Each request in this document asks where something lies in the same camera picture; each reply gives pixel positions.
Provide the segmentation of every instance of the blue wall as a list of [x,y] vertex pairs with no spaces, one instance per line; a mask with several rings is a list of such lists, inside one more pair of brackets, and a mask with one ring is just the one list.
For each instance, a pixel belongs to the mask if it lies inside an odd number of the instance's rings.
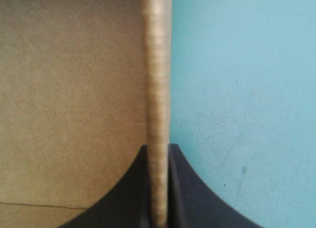
[[171,141],[267,228],[316,227],[316,0],[173,0]]

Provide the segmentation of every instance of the brown cardboard surface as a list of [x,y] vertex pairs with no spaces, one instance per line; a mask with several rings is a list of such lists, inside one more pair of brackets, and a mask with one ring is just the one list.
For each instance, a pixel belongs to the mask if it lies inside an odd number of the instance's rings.
[[0,202],[89,207],[146,143],[140,0],[0,0]]
[[55,228],[84,210],[0,204],[1,228]]

